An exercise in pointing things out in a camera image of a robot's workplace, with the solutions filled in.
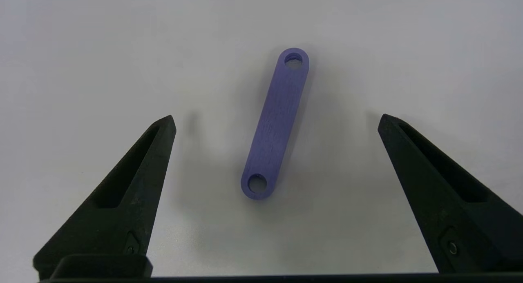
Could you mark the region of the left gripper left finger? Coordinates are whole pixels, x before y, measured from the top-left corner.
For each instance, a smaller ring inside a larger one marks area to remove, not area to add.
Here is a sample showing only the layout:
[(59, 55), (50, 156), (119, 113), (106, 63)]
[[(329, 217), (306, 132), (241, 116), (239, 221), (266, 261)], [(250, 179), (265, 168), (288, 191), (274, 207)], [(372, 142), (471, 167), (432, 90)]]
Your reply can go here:
[(42, 281), (149, 278), (146, 257), (176, 126), (154, 123), (36, 253)]

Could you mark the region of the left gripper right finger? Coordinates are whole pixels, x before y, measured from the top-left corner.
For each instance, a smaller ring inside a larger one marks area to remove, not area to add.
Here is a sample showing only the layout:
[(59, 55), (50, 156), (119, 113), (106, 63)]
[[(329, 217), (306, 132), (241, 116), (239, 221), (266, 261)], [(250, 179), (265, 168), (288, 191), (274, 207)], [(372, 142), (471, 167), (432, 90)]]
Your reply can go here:
[(517, 210), (400, 118), (378, 132), (440, 273), (522, 272)]

